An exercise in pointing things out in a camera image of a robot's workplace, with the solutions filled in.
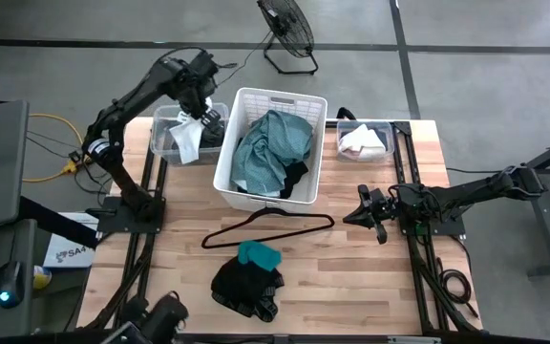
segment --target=fan base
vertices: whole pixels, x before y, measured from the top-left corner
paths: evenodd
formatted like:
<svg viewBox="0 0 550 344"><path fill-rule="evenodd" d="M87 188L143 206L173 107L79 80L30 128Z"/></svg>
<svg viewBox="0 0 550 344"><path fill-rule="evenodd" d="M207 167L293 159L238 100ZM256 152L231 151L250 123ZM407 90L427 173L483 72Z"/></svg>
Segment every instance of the fan base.
<svg viewBox="0 0 550 344"><path fill-rule="evenodd" d="M268 41L268 44L266 45L266 47L264 48L264 58L266 58L268 60L268 62L273 66L275 67L275 69L277 70L277 73L279 74L282 74L282 75L314 75L315 72L317 72L317 70L320 68L318 65L317 65L317 61L315 60L315 57L313 57L313 53L308 53L309 57L311 57L311 60L313 61L313 65L315 66L315 69L311 70L311 71L295 71L295 72L288 72L288 71L284 71L282 70L281 68L279 68L279 66L268 56L268 50L271 49L271 47L273 46L273 41L275 40L275 35L271 35L271 39Z"/></svg>

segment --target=computer mouse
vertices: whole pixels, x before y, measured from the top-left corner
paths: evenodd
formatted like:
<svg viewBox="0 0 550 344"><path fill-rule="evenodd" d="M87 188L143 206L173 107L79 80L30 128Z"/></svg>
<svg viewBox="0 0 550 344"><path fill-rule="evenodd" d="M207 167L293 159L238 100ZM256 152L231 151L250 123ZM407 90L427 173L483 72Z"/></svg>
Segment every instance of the computer mouse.
<svg viewBox="0 0 550 344"><path fill-rule="evenodd" d="M9 261L0 268L0 306L10 309L23 302L23 266L17 261Z"/></svg>

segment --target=teal cloth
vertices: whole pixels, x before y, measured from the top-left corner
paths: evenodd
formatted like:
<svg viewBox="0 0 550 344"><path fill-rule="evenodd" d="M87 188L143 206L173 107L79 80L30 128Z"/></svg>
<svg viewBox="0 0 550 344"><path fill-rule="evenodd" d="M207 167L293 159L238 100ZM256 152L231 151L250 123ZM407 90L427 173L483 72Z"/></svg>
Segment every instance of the teal cloth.
<svg viewBox="0 0 550 344"><path fill-rule="evenodd" d="M285 188L285 166L309 157L313 128L304 118L269 110L255 120L233 155L231 180L251 194Z"/></svg>
<svg viewBox="0 0 550 344"><path fill-rule="evenodd" d="M254 241L242 242L239 245L239 263L254 262L257 266L271 272L282 263L282 253L265 244Z"/></svg>

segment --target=white laundry basket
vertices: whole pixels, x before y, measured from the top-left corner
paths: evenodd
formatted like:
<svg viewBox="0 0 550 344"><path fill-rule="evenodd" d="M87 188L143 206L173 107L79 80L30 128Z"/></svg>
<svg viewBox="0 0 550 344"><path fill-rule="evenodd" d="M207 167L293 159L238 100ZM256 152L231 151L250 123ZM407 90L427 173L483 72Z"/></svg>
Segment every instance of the white laundry basket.
<svg viewBox="0 0 550 344"><path fill-rule="evenodd" d="M287 200L241 193L237 191L237 185L230 181L233 155L239 139L245 136L249 125L264 116L268 110L283 111L304 118L313 127L311 152L305 161L308 172L294 185L292 195ZM236 209L256 211L269 206L290 212L309 210L317 199L327 112L328 103L321 97L251 88L240 89L235 96L228 119L228 127L214 176L214 187L220 191L230 206Z"/></svg>

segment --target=plastic storage bin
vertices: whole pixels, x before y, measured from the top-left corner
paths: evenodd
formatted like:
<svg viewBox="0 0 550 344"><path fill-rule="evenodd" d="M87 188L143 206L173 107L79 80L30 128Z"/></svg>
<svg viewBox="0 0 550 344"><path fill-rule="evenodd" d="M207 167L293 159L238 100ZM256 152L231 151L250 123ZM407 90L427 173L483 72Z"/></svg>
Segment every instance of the plastic storage bin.
<svg viewBox="0 0 550 344"><path fill-rule="evenodd" d="M309 171L294 185L292 195L287 200L237 192L237 185L230 181L233 155L239 139L245 136L249 125L264 116L268 110L284 111L302 117L313 127L311 154L305 161ZM216 167L216 190L236 209L256 211L269 206L291 212L308 210L317 199L327 112L328 103L321 97L251 88L240 89L235 96Z"/></svg>
<svg viewBox="0 0 550 344"><path fill-rule="evenodd" d="M226 130L226 123L228 122L228 107L222 103L214 103L213 109L222 117L220 121L224 125L224 130ZM180 151L172 148L174 140L169 133L169 129L178 125L173 121L178 118L180 111L181 108L178 105L166 105L157 108L154 112L152 137L150 138L150 149L152 149L154 154L165 158L170 164L178 165L182 165ZM199 148L199 159L182 166L216 164L218 163L220 150L221 147Z"/></svg>
<svg viewBox="0 0 550 344"><path fill-rule="evenodd" d="M372 159L360 160L357 156L346 152L339 151L339 142L341 138L355 130L362 124L366 124L369 130L374 130L377 134L377 137L383 142L386 146L386 151L384 154L373 157ZM339 120L336 125L336 138L337 138L337 160L343 162L370 162L370 161L381 161L386 157L390 156L393 153L393 131L391 129L391 124L386 120L371 120L371 119L358 119L358 120Z"/></svg>

